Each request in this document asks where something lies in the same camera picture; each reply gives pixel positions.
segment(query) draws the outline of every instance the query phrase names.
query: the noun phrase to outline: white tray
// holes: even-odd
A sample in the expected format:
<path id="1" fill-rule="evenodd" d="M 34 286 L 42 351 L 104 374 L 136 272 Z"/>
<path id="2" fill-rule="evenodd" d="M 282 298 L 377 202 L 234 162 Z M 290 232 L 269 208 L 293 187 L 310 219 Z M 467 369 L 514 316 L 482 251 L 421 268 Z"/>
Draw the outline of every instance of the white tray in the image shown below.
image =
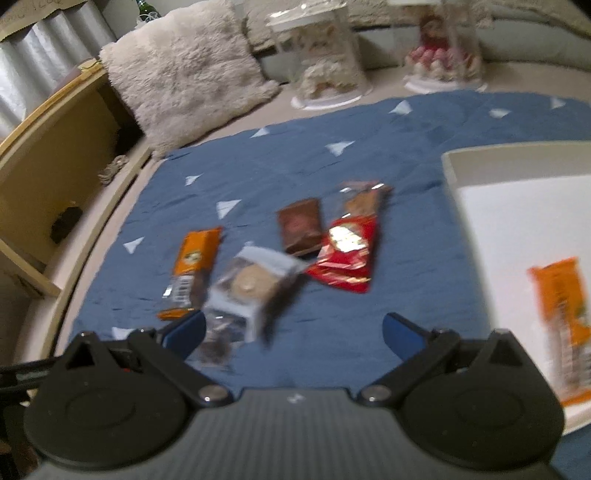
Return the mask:
<path id="1" fill-rule="evenodd" d="M 591 288 L 591 142 L 465 148 L 443 168 L 478 271 L 491 328 L 513 331 L 551 382 L 548 337 L 527 270 L 579 257 Z M 564 433 L 591 423 L 565 408 Z"/>

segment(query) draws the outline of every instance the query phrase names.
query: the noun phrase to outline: brown square packet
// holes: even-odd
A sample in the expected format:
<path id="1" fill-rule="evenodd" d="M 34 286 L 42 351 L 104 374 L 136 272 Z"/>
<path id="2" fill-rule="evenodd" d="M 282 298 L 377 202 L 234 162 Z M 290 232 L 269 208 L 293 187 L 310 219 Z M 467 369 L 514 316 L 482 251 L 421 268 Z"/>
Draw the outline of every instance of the brown square packet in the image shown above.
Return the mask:
<path id="1" fill-rule="evenodd" d="M 301 257 L 322 246 L 319 199 L 292 203 L 277 212 L 285 253 Z"/>

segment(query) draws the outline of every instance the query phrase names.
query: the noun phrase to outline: green bottle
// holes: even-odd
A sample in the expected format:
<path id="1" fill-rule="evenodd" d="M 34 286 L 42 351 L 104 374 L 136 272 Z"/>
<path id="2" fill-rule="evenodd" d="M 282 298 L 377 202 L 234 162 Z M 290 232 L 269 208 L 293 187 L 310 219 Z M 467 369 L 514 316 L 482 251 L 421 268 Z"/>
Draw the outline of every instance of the green bottle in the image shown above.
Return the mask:
<path id="1" fill-rule="evenodd" d="M 158 13 L 158 11 L 152 7 L 146 0 L 135 0 L 138 4 L 139 8 L 139 17 L 144 22 L 151 22 L 152 20 L 156 20 L 157 18 L 161 18 L 162 16 Z"/>

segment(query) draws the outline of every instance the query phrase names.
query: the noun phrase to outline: curtain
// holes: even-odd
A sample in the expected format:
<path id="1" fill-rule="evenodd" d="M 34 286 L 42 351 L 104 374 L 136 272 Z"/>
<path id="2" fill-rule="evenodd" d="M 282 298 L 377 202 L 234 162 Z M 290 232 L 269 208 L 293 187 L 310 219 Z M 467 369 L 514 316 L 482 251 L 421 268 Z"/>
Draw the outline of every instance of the curtain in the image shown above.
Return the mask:
<path id="1" fill-rule="evenodd" d="M 0 42 L 0 141 L 42 104 L 84 60 L 115 41 L 92 0 Z"/>

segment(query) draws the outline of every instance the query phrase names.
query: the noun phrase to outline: snack package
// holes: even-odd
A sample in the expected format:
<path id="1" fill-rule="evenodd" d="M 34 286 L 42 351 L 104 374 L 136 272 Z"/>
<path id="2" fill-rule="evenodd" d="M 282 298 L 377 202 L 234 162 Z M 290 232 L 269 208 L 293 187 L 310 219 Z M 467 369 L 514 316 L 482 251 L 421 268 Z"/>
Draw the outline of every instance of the snack package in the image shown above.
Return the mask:
<path id="1" fill-rule="evenodd" d="M 591 326 L 577 259 L 529 272 L 551 339 L 557 395 L 564 406 L 591 400 Z"/>
<path id="2" fill-rule="evenodd" d="M 165 308 L 158 312 L 158 318 L 176 320 L 202 307 L 221 233 L 222 227 L 217 227 L 185 236 L 174 263 L 172 280 L 162 295 Z"/>
<path id="3" fill-rule="evenodd" d="M 199 346 L 202 362 L 222 364 L 234 347 L 256 340 L 270 301 L 289 288 L 305 267 L 305 262 L 282 252 L 243 247 L 209 288 L 203 306 L 207 334 Z"/>
<path id="4" fill-rule="evenodd" d="M 310 276 L 356 293 L 369 290 L 378 212 L 390 190 L 378 181 L 352 181 L 342 186 L 340 218 L 332 222 L 323 237 L 318 258 L 307 269 Z"/>
<path id="5" fill-rule="evenodd" d="M 277 212 L 285 253 L 302 257 L 320 250 L 322 225 L 320 201 L 306 199 L 292 203 Z"/>

